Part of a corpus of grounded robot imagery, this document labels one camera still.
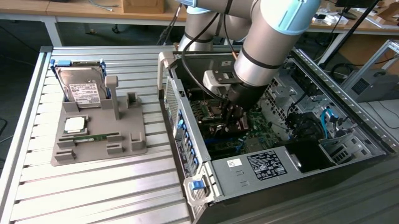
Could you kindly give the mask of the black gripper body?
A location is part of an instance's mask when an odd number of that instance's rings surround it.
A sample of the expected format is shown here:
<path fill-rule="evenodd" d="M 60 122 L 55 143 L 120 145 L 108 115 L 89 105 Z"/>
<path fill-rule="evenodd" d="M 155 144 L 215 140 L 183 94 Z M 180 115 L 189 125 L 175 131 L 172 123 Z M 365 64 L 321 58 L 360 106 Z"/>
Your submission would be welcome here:
<path fill-rule="evenodd" d="M 248 111 L 257 103 L 267 86 L 251 86 L 245 83 L 232 84 L 228 90 L 229 102 Z"/>

